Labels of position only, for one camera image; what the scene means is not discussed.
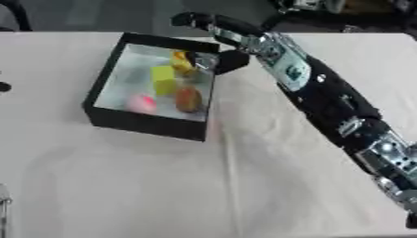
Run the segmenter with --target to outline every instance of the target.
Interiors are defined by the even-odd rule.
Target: gray floor
[[[182,11],[224,14],[260,24],[274,13],[267,0],[21,0],[36,31],[112,31],[167,36],[201,36],[196,30],[169,26],[169,18]],[[13,19],[0,8],[0,25]],[[283,25],[283,31],[315,31]]]

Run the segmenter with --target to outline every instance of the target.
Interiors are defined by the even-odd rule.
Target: table surface
[[[81,109],[120,33],[0,33],[0,182],[14,237],[417,234],[256,60],[217,79],[205,143],[97,128]],[[417,139],[417,45],[292,34]]]

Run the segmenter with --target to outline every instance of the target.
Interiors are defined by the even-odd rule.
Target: yellow object
[[[184,76],[190,76],[195,72],[195,67],[185,57],[184,51],[173,51],[171,55],[171,64],[177,72]]]
[[[175,71],[172,66],[155,66],[151,69],[152,82],[157,96],[172,95],[175,93],[177,83]]]

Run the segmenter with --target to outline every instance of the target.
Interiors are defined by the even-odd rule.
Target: black tray
[[[149,87],[150,67],[167,63],[172,49],[198,52],[214,59],[219,56],[217,44],[124,33],[83,103],[91,124],[204,141],[214,72],[198,71],[192,83],[203,96],[203,107],[198,112],[176,111],[174,98],[156,97]],[[151,112],[132,112],[126,107],[132,97],[151,99],[155,107]]]

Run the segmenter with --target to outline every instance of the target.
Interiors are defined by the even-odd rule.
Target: red light
[[[133,112],[153,112],[156,102],[152,97],[135,95],[128,101],[128,108]]]

